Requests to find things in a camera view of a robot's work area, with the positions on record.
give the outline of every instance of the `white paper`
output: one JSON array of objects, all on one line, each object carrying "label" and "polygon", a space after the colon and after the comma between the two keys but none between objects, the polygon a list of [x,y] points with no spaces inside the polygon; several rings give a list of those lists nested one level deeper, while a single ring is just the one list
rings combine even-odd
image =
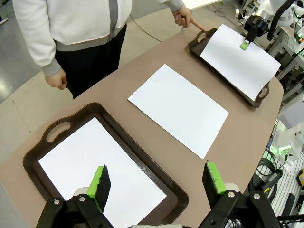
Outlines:
[{"label": "white paper", "polygon": [[221,25],[200,56],[254,101],[280,63],[254,43],[247,50],[241,49],[244,40],[242,35]]},{"label": "white paper", "polygon": [[97,167],[108,167],[111,189],[104,215],[116,228],[137,224],[166,195],[133,162],[106,129],[94,118],[39,160],[65,198],[88,187]]},{"label": "white paper", "polygon": [[201,159],[228,115],[219,104],[167,65],[128,100]]}]

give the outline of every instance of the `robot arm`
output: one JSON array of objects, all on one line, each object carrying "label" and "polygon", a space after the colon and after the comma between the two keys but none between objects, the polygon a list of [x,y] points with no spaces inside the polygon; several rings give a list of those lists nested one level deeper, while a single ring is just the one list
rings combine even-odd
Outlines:
[{"label": "robot arm", "polygon": [[291,25],[294,20],[291,5],[294,1],[265,0],[245,22],[244,29],[248,31],[248,34],[241,48],[246,50],[250,42],[254,41],[256,37],[262,36],[268,30],[267,38],[271,40],[277,26]]}]

